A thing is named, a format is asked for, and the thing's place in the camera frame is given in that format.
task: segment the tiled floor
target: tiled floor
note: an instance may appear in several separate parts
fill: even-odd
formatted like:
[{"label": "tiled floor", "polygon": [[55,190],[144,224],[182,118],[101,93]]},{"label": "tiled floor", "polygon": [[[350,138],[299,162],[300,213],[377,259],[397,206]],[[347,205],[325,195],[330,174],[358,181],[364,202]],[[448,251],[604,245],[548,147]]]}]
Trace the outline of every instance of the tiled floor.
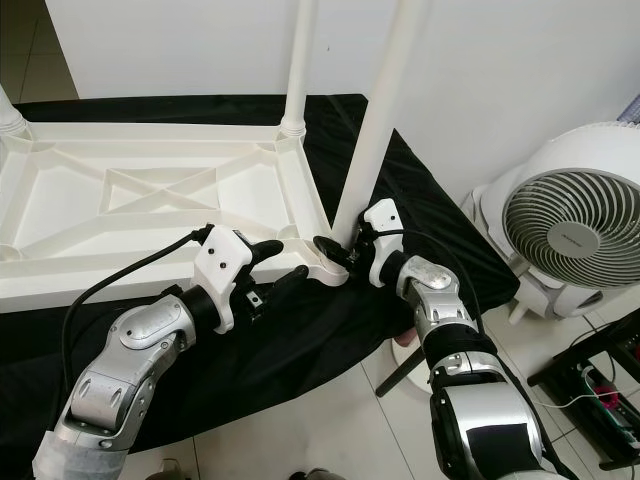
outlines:
[{"label": "tiled floor", "polygon": [[0,0],[0,83],[13,103],[78,98],[44,0]]},{"label": "tiled floor", "polygon": [[[625,308],[625,313],[633,309]],[[533,315],[511,326],[508,311],[506,305],[491,310],[485,322],[500,355],[521,380],[591,329],[582,317],[554,322]],[[597,327],[614,318],[592,314],[589,319]],[[596,363],[605,375],[610,372],[607,358]],[[408,380],[381,399],[374,394],[394,368],[386,342],[360,365],[296,400],[178,444],[131,455],[121,480],[144,478],[164,457],[177,458],[191,478],[200,480],[285,480],[298,469],[315,466],[349,480],[444,480],[431,434],[429,396]],[[623,372],[618,368],[617,385],[637,388]],[[526,388],[534,401],[553,403],[539,388]],[[639,401],[640,392],[631,398]],[[560,410],[539,406],[538,411],[556,450],[578,478],[631,478],[630,469],[600,470],[598,454]]]}]

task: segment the electric fan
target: electric fan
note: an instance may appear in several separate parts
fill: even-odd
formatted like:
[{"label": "electric fan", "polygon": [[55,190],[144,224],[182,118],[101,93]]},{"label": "electric fan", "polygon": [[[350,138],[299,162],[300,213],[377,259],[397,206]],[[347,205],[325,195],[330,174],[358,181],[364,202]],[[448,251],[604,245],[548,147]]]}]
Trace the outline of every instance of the electric fan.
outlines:
[{"label": "electric fan", "polygon": [[640,283],[640,126],[565,133],[464,209],[520,276],[512,323],[597,308]]}]

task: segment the black stand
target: black stand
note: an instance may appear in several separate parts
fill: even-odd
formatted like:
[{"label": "black stand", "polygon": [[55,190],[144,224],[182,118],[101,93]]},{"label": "black stand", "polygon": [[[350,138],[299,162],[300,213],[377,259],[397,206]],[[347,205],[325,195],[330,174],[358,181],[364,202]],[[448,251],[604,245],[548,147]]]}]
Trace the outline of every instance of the black stand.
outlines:
[{"label": "black stand", "polygon": [[424,353],[422,353],[422,349],[418,347],[418,349],[411,354],[409,358],[407,358],[402,365],[394,370],[394,372],[387,377],[387,379],[380,384],[378,388],[376,388],[376,395],[378,397],[384,397],[389,390],[395,387],[400,381],[409,375],[414,368],[416,368],[420,363],[424,362]]},{"label": "black stand", "polygon": [[[640,310],[612,323],[601,331],[556,355],[553,361],[540,372],[530,376],[530,386],[540,386],[559,405],[569,403],[576,396],[583,394],[580,390],[577,365],[588,363],[588,359],[600,352],[608,352],[621,367],[640,382],[640,362],[636,359],[635,350],[640,345]],[[626,398],[619,394],[620,402],[630,406]],[[601,409],[595,408],[588,399],[578,400],[564,411],[576,424],[578,429],[598,447],[609,461],[600,463],[602,470],[614,470],[630,467],[640,460],[640,450],[631,447],[604,418]]]}]

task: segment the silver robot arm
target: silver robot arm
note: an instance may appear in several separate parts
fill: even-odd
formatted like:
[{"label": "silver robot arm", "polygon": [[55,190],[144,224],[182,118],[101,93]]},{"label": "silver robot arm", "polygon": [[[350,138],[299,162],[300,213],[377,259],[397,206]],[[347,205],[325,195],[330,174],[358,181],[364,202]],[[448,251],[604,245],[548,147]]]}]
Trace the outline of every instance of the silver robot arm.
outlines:
[{"label": "silver robot arm", "polygon": [[[133,308],[113,323],[102,352],[82,372],[53,429],[33,460],[36,478],[116,480],[144,420],[155,387],[198,332],[225,333],[238,312],[249,321],[270,291],[251,270],[282,251],[276,240],[250,244],[239,232],[213,227],[194,262],[192,288]],[[306,278],[298,267],[271,287]]]},{"label": "silver robot arm", "polygon": [[376,287],[394,288],[413,310],[431,370],[430,408],[440,469],[452,480],[565,478],[542,468],[542,426],[493,342],[479,332],[460,300],[458,278],[441,265],[404,254],[402,234],[391,233],[401,229],[394,202],[385,199],[361,216],[351,252],[323,237],[314,243],[353,275],[367,277]]}]

